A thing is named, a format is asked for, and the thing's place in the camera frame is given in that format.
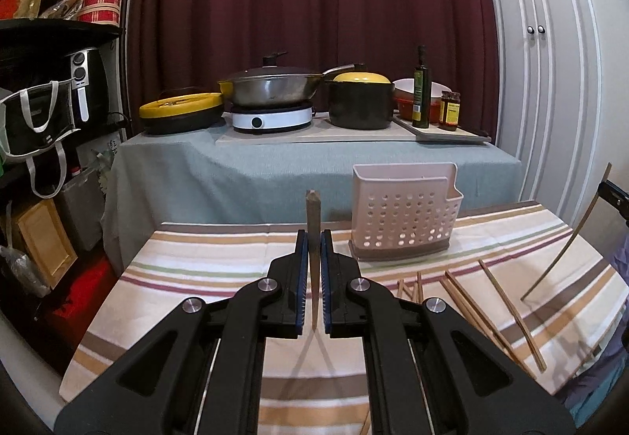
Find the black shelving unit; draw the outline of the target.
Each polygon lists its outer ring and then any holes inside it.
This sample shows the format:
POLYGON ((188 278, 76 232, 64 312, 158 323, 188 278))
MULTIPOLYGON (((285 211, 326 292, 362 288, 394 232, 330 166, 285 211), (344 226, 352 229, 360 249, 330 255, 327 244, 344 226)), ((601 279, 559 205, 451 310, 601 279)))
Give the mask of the black shelving unit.
MULTIPOLYGON (((69 54, 88 48, 100 52, 109 86, 108 124, 91 130, 80 128, 63 140, 66 178, 80 168, 77 150, 81 145, 131 127, 124 71, 128 0, 121 0, 119 25, 77 21, 82 4, 83 0, 42 0, 33 20, 1 20, 1 98, 24 88, 70 80, 69 54)), ((60 177, 57 153, 36 156, 34 163, 37 191, 51 193, 60 177)), ((1 194, 8 199, 35 196, 25 163, 6 163, 1 158, 1 194)))

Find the black air fryer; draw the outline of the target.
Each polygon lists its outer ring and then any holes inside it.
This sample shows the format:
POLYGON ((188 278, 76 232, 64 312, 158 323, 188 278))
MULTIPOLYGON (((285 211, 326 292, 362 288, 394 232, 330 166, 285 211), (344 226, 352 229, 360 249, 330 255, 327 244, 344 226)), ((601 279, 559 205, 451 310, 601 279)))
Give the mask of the black air fryer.
POLYGON ((99 128, 108 124, 109 86, 100 52, 82 49, 68 55, 72 114, 79 128, 99 128))

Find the red striped round tins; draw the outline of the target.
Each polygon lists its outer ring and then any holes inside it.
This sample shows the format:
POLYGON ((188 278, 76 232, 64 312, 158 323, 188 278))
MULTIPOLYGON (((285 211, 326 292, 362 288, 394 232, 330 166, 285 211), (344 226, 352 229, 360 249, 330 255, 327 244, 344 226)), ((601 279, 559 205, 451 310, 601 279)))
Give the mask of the red striped round tins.
POLYGON ((76 20, 85 23, 119 25, 121 0, 83 0, 76 20))

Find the yellow lidded flat pan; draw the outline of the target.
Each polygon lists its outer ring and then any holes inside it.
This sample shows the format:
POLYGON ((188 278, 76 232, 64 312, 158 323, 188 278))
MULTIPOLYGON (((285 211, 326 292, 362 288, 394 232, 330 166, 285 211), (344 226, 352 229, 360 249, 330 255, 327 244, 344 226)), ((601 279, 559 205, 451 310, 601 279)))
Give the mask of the yellow lidded flat pan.
POLYGON ((212 127, 223 112, 224 101, 219 92, 198 92, 144 104, 139 115, 146 134, 169 135, 212 127))

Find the sauce jar yellow label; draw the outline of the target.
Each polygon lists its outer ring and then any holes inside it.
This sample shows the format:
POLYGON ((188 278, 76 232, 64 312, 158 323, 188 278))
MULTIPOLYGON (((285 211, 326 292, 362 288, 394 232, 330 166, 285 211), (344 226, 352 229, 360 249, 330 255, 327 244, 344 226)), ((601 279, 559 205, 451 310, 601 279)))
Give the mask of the sauce jar yellow label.
POLYGON ((440 98, 439 127, 450 132, 457 130, 460 110, 461 94, 455 91, 443 90, 440 98))

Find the black pot yellow lid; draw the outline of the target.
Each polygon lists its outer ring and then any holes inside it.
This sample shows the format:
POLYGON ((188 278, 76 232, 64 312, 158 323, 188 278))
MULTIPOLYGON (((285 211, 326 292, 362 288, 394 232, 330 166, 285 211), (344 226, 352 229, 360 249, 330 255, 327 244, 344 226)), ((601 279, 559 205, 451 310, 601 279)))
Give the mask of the black pot yellow lid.
POLYGON ((382 74, 340 73, 328 84, 328 115, 335 127, 383 130, 394 115, 394 84, 382 74))

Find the wooden board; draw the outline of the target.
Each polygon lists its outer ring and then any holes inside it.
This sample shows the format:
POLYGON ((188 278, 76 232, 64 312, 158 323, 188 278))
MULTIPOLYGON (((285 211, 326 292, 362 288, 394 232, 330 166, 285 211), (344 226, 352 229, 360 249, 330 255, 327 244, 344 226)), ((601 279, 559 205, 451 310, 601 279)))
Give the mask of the wooden board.
POLYGON ((54 289, 76 262, 75 252, 52 200, 42 200, 22 211, 14 223, 24 247, 45 284, 54 289))

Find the dark olive oil bottle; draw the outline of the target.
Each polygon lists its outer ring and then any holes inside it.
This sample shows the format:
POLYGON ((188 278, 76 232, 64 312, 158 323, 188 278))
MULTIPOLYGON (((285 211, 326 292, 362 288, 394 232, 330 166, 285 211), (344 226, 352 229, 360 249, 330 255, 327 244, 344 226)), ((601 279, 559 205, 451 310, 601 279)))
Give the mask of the dark olive oil bottle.
POLYGON ((418 64, 414 71, 413 126, 428 128, 432 100, 431 70, 427 67, 425 46, 418 46, 418 64))

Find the white cabinet doors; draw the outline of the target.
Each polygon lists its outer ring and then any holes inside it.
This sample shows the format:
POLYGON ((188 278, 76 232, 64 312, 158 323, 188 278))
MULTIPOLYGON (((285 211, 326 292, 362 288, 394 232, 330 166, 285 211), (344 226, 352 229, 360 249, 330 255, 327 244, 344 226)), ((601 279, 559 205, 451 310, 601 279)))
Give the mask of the white cabinet doors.
POLYGON ((569 225, 587 203, 600 110, 592 0, 493 0, 499 58, 496 143, 520 160, 519 196, 569 225))

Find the steel wok with lid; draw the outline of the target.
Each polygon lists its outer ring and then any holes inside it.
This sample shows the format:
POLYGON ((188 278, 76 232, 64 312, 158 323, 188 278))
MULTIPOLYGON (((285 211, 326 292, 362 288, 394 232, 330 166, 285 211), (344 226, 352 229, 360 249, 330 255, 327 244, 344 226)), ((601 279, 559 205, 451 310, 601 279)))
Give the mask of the steel wok with lid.
POLYGON ((225 100, 240 107, 290 105, 312 99, 316 90, 338 74, 364 71, 361 62, 343 64, 323 72, 307 68, 279 66, 277 59, 287 52, 262 58, 262 66, 249 68, 222 79, 220 92, 225 100))

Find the beige placemat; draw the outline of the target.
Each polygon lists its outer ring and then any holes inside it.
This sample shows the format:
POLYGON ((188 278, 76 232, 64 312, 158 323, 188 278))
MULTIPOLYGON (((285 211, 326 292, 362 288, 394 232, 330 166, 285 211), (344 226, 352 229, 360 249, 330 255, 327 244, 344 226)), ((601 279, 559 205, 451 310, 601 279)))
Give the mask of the beige placemat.
POLYGON ((231 126, 231 118, 226 116, 227 130, 217 139, 218 145, 279 145, 280 143, 318 143, 318 142, 371 142, 371 141, 415 141, 416 135, 391 123, 383 130, 350 130, 335 127, 323 116, 316 116, 308 127, 286 132, 242 133, 231 126))

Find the white induction cooker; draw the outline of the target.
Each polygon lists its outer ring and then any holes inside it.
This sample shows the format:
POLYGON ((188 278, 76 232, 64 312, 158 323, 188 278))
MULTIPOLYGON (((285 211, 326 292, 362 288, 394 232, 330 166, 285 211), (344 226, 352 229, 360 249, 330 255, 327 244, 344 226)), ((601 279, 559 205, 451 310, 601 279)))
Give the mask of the white induction cooker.
POLYGON ((276 106, 232 106, 232 127, 241 133, 277 133, 308 127, 313 119, 313 105, 306 101, 276 106))

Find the grey cutting board tray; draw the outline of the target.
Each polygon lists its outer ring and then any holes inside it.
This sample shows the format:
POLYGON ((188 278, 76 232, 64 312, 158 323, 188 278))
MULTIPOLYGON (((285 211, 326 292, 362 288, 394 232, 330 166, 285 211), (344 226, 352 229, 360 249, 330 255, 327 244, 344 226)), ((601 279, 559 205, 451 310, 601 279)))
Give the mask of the grey cutting board tray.
POLYGON ((443 130, 436 125, 430 125, 428 128, 413 127, 412 123, 397 116, 394 116, 392 121, 413 133, 418 142, 442 143, 443 145, 482 145, 482 143, 491 142, 488 136, 477 135, 461 128, 443 130))

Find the grey-blue tablecloth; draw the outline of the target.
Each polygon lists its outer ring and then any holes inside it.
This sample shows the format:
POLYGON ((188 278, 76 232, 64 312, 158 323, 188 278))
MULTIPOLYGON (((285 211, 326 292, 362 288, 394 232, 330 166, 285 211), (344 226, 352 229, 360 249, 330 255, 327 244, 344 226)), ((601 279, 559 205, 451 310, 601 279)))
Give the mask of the grey-blue tablecloth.
POLYGON ((116 273, 163 222, 302 223, 310 189, 320 193, 324 220, 348 220, 359 163, 455 163, 463 211, 516 202, 524 174, 517 158, 487 143, 277 143, 254 135, 223 143, 227 130, 141 134, 118 148, 102 218, 105 254, 116 273))

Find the white perforated utensil holder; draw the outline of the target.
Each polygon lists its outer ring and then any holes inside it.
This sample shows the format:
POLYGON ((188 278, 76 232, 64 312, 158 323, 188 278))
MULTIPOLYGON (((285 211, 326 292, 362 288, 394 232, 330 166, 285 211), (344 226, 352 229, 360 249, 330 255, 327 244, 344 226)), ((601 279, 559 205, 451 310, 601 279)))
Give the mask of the white perforated utensil holder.
POLYGON ((386 262, 446 250, 464 195, 455 163, 353 167, 352 254, 386 262))

